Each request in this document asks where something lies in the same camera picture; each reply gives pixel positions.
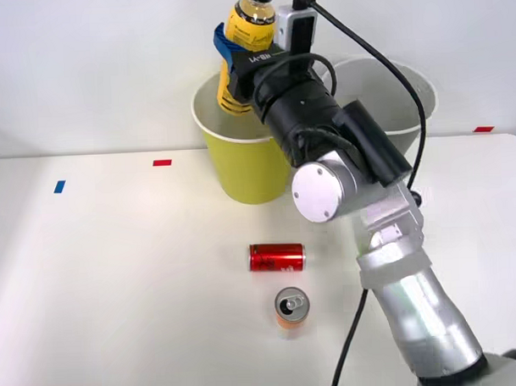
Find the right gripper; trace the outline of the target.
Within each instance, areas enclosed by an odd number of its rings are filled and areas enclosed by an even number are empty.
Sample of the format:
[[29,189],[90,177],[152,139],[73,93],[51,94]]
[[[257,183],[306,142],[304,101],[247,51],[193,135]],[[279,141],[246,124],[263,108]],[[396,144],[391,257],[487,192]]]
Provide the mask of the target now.
[[252,102],[257,99],[254,94],[269,72],[298,61],[324,62],[324,57],[317,53],[290,54],[278,47],[262,52],[248,51],[225,36],[223,23],[214,30],[213,43],[223,59],[216,96],[218,102],[223,102],[226,97],[240,103]]

